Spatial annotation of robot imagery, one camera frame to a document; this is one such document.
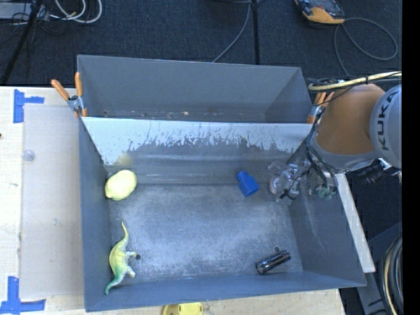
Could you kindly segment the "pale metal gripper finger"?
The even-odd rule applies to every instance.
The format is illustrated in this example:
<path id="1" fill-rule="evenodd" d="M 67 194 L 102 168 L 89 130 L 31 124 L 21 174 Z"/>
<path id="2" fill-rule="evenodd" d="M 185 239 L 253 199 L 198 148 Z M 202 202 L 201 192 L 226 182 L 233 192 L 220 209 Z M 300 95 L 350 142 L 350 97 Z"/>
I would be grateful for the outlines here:
<path id="1" fill-rule="evenodd" d="M 269 180 L 269 190 L 276 197 L 295 197 L 294 182 L 290 177 L 278 175 Z"/>
<path id="2" fill-rule="evenodd" d="M 289 163 L 273 161 L 268 165 L 269 173 L 274 177 L 290 177 L 291 166 Z"/>

